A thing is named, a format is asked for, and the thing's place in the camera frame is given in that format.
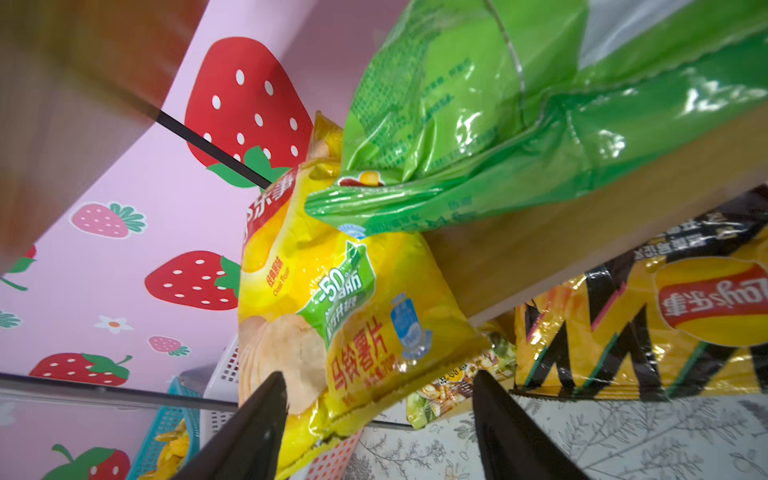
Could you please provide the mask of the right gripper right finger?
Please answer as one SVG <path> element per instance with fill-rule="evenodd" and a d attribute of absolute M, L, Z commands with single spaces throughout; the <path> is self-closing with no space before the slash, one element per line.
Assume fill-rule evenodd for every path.
<path fill-rule="evenodd" d="M 490 373 L 479 371 L 473 389 L 475 430 L 487 479 L 586 477 Z"/>

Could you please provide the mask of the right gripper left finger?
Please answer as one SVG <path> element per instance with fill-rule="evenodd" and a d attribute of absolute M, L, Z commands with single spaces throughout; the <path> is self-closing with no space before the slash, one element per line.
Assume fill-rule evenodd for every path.
<path fill-rule="evenodd" d="M 274 372 L 173 479 L 274 479 L 287 414 L 284 376 Z"/>

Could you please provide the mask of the green chips bag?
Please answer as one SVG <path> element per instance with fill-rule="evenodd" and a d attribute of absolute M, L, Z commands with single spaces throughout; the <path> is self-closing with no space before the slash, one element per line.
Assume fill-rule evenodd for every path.
<path fill-rule="evenodd" d="M 412 1 L 305 209 L 365 238 L 568 201 L 766 99 L 763 1 Z"/>

